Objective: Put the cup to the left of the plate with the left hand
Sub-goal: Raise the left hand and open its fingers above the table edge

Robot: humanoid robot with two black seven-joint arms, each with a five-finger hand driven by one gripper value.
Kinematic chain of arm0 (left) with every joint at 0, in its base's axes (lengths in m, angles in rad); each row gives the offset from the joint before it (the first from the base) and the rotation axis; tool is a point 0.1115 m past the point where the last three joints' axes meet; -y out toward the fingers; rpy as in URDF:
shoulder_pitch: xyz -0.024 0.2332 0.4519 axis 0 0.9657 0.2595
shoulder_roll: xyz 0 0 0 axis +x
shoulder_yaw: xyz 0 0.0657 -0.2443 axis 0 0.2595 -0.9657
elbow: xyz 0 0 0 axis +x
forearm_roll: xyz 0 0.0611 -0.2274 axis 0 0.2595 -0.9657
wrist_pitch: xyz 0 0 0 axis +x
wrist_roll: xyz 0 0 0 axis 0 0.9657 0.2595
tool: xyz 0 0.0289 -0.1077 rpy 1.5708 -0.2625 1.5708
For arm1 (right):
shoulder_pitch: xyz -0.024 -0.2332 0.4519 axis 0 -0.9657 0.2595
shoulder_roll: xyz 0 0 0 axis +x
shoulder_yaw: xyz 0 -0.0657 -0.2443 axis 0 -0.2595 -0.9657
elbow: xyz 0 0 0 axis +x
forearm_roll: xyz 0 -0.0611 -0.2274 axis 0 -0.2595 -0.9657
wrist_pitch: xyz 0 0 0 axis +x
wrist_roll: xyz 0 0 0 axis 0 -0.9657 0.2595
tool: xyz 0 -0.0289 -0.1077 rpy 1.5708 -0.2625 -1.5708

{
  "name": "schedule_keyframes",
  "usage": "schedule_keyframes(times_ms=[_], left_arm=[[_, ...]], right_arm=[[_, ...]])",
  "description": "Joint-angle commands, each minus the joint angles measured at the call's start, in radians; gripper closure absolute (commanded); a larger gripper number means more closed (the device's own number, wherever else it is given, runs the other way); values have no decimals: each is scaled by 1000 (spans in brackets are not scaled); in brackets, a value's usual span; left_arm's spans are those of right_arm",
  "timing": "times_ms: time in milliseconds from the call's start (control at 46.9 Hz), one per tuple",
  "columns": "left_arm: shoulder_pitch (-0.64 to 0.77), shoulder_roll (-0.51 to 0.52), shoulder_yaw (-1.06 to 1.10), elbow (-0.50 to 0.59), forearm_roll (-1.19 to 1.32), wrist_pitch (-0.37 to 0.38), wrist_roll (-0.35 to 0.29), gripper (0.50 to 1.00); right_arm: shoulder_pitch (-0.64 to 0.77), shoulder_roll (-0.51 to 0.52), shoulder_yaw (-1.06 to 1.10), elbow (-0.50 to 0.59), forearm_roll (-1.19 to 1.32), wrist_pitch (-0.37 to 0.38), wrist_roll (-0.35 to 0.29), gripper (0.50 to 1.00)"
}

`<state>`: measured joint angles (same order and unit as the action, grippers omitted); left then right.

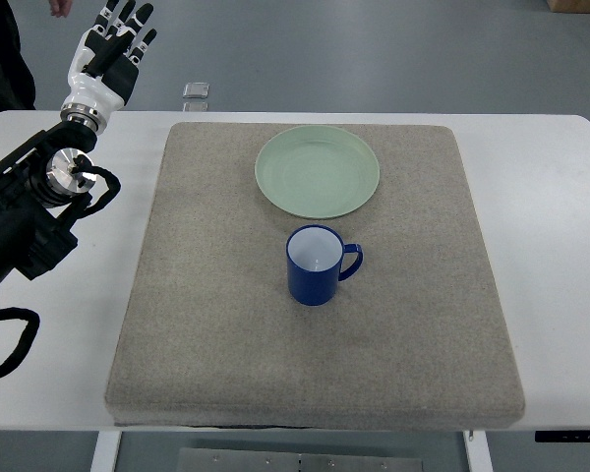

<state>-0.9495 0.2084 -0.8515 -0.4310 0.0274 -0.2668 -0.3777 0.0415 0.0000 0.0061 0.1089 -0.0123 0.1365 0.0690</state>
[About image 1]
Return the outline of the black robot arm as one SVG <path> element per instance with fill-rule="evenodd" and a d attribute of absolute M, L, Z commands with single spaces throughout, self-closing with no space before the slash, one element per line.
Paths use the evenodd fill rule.
<path fill-rule="evenodd" d="M 0 284 L 13 270 L 33 280 L 78 245 L 74 224 L 105 208 L 119 179 L 88 154 L 98 123 L 72 112 L 0 160 Z"/>

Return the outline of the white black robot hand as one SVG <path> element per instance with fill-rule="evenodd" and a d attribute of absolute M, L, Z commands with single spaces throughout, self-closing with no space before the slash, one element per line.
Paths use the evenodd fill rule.
<path fill-rule="evenodd" d="M 126 106 L 157 35 L 155 29 L 144 31 L 153 10 L 152 4 L 135 1 L 104 4 L 73 57 L 62 120 L 79 122 L 100 135 L 111 115 Z"/>

